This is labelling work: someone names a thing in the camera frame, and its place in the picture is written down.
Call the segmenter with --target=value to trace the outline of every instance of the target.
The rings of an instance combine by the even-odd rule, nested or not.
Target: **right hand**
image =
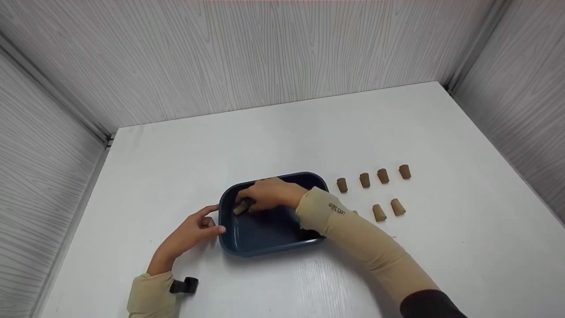
[[[272,209],[277,205],[287,205],[296,209],[306,192],[308,190],[295,183],[284,182],[279,178],[268,178],[257,180],[251,187],[241,190],[237,194],[236,202],[246,197],[255,200],[249,212]]]

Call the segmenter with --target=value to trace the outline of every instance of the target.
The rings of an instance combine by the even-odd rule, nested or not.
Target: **blue tray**
[[[328,190],[324,179],[311,172],[281,175],[279,178],[308,190],[313,187]],[[236,184],[221,196],[218,223],[226,229],[220,236],[220,244],[226,252],[252,257],[318,244],[324,239],[316,231],[301,229],[294,209],[282,205],[255,213],[233,214],[237,193],[253,183],[255,181]]]

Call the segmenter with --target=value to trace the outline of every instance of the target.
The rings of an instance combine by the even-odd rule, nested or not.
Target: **white wall panel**
[[[0,55],[0,317],[27,317],[102,150]]]
[[[455,98],[565,221],[565,2],[513,2]]]
[[[0,29],[110,130],[444,81],[492,0],[0,0]]]

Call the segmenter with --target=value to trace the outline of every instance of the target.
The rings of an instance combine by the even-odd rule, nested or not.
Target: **cork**
[[[233,214],[235,215],[240,215],[243,211],[249,209],[249,206],[247,205],[247,203],[245,203],[245,201],[242,201],[238,206],[236,206],[233,209]]]
[[[400,204],[400,201],[398,201],[398,199],[393,199],[390,202],[390,205],[392,206],[392,210],[394,211],[394,215],[401,216],[404,213],[406,213],[405,208],[402,206],[402,204]]]
[[[400,166],[398,168],[398,171],[400,171],[400,175],[402,176],[402,179],[408,180],[412,178],[412,175],[410,174],[410,168],[408,167],[408,165]]]
[[[368,188],[371,186],[371,180],[369,179],[368,173],[361,173],[361,175],[359,175],[359,180],[361,181],[363,188]]]
[[[345,182],[345,178],[339,178],[337,180],[337,187],[340,189],[341,193],[347,192],[347,182]]]
[[[382,184],[387,184],[390,181],[388,178],[388,173],[384,168],[377,171],[377,177],[379,178],[379,180],[381,180]]]
[[[375,215],[375,221],[377,222],[383,222],[386,220],[385,212],[378,204],[373,205],[373,214]]]

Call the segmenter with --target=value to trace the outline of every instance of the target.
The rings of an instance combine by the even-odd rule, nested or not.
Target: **hand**
[[[193,248],[203,240],[216,238],[218,235],[225,233],[225,227],[217,226],[214,220],[207,216],[217,210],[217,205],[209,205],[195,214],[189,215],[189,217],[161,243],[153,255],[147,273],[154,276],[170,271],[175,259],[181,256],[182,253]]]
[[[241,190],[237,194],[236,202],[246,197],[255,200],[249,212],[272,209],[277,205],[287,205],[296,209],[306,192],[308,190],[295,183],[284,182],[279,178],[268,178],[257,180],[251,187]]]

